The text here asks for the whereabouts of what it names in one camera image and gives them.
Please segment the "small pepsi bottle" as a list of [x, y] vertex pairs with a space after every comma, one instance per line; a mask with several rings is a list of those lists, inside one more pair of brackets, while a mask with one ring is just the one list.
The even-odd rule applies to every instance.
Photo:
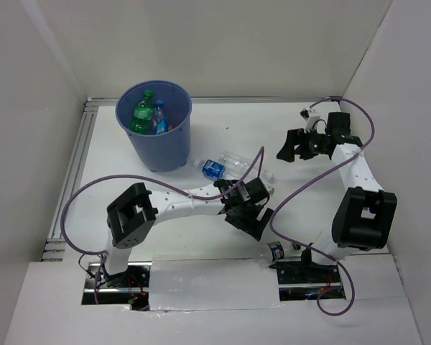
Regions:
[[278, 262], [283, 259], [291, 259], [300, 255], [302, 246], [290, 241], [274, 241], [266, 244], [262, 257], [268, 262]]

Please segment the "clear bottle white cap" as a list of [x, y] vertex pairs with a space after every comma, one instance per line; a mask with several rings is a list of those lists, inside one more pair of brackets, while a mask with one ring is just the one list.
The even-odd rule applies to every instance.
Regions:
[[[239, 180], [250, 168], [253, 158], [248, 159], [229, 151], [223, 151], [218, 158], [218, 162], [225, 167], [225, 171], [223, 173], [224, 179]], [[258, 176], [266, 183], [274, 182], [274, 175], [271, 171], [264, 168], [259, 170], [257, 166], [252, 168], [246, 176], [245, 181], [253, 180]]]

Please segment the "blue label water bottle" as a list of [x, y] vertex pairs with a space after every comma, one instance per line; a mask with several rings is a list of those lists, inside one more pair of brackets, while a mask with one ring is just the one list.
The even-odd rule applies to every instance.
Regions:
[[227, 167], [214, 160], [193, 160], [195, 167], [204, 177], [212, 181], [217, 180], [239, 180], [242, 174], [228, 170]]

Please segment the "crushed bottle blue label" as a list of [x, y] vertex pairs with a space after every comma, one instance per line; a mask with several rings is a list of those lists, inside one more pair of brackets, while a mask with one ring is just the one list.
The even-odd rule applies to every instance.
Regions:
[[163, 111], [164, 102], [157, 99], [154, 102], [154, 112], [152, 114], [152, 134], [162, 134], [168, 132], [167, 120]]

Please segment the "green plastic bottle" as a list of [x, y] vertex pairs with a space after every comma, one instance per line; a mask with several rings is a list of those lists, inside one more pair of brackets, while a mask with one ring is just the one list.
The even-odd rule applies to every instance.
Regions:
[[154, 111], [153, 107], [153, 91], [146, 89], [142, 100], [134, 108], [133, 119], [129, 125], [129, 129], [137, 134], [148, 134], [150, 121]]

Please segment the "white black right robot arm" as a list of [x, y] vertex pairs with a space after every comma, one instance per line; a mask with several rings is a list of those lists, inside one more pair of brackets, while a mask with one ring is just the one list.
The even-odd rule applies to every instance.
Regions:
[[397, 207], [397, 197], [374, 178], [363, 155], [363, 143], [351, 134], [351, 115], [330, 112], [325, 131], [316, 126], [319, 116], [301, 111], [306, 126], [290, 129], [277, 159], [294, 162], [327, 155], [338, 167], [346, 193], [333, 218], [331, 231], [321, 232], [310, 249], [302, 252], [299, 273], [316, 281], [345, 257], [386, 246]]

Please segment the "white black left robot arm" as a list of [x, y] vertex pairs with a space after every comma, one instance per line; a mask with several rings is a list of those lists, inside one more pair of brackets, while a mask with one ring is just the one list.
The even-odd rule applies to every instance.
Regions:
[[265, 208], [273, 187], [260, 178], [237, 185], [217, 180], [202, 188], [177, 192], [152, 191], [135, 183], [107, 207], [110, 229], [101, 277], [109, 288], [122, 285], [128, 273], [132, 248], [140, 245], [153, 226], [188, 216], [224, 215], [225, 221], [259, 241], [273, 210]]

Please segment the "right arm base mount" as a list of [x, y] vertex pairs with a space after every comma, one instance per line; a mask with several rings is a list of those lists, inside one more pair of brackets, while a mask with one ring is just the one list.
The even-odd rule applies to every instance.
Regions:
[[338, 267], [318, 265], [305, 252], [299, 259], [277, 261], [269, 266], [277, 274], [279, 300], [282, 302], [346, 297]]

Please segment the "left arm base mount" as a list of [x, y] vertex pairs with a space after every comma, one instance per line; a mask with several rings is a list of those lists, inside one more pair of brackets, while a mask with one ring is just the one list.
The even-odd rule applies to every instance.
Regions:
[[94, 290], [99, 305], [125, 305], [132, 311], [149, 310], [149, 279], [151, 262], [130, 262], [128, 270], [118, 279], [106, 282], [103, 272], [95, 282], [99, 263], [91, 262], [85, 269], [82, 305], [95, 305]]

